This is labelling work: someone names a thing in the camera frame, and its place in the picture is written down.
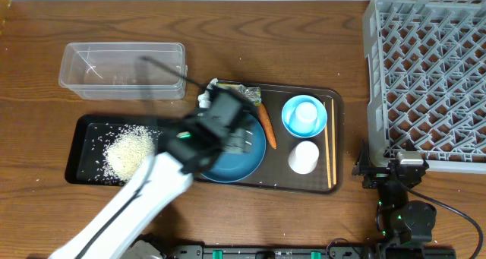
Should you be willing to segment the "light blue cup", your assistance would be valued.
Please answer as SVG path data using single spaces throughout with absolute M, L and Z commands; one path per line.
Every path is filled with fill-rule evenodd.
M 295 109 L 295 116 L 302 124 L 312 124 L 318 117 L 317 107 L 310 102 L 300 103 Z

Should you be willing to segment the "light blue bowl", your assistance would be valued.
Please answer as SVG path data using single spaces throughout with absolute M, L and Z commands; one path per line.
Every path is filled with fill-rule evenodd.
M 303 102 L 313 103 L 317 107 L 318 117 L 312 124 L 302 124 L 295 116 L 296 107 Z M 286 130 L 297 138 L 317 136 L 327 123 L 327 111 L 323 103 L 314 96 L 298 95 L 289 99 L 282 108 L 282 123 Z

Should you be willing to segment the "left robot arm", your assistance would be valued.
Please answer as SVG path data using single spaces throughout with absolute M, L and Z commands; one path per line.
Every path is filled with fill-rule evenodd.
M 165 128 L 160 152 L 147 157 L 131 180 L 53 258 L 119 258 L 153 218 L 187 191 L 193 174 L 206 172 L 233 135 L 252 126 L 247 114 L 225 126 L 210 115 L 196 115 Z

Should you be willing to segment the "white cup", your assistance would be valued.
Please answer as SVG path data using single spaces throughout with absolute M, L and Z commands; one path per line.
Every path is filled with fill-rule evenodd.
M 302 141 L 289 154 L 289 167 L 300 175 L 314 171 L 319 159 L 320 151 L 311 141 Z

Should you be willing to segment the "dark blue plate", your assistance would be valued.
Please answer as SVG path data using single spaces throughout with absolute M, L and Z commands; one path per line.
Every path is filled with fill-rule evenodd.
M 224 153 L 209 172 L 202 176 L 213 182 L 231 183 L 247 178 L 264 159 L 267 139 L 260 122 L 252 115 L 245 119 L 249 123 L 249 152 L 243 154 Z

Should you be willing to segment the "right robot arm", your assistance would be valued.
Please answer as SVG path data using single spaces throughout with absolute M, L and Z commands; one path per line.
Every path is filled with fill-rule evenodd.
M 363 177 L 363 188 L 378 192 L 375 223 L 383 239 L 364 247 L 361 258 L 426 257 L 424 245 L 432 240 L 437 210 L 424 201 L 409 200 L 409 192 L 421 183 L 428 164 L 410 142 L 406 146 L 407 150 L 379 167 L 371 163 L 368 143 L 362 143 L 352 174 Z

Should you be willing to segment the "pile of rice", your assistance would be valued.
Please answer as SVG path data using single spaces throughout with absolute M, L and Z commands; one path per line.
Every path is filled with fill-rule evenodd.
M 106 124 L 108 132 L 96 138 L 101 156 L 94 160 L 95 182 L 105 185 L 127 183 L 143 161 L 155 153 L 159 131 L 142 125 L 114 126 Z

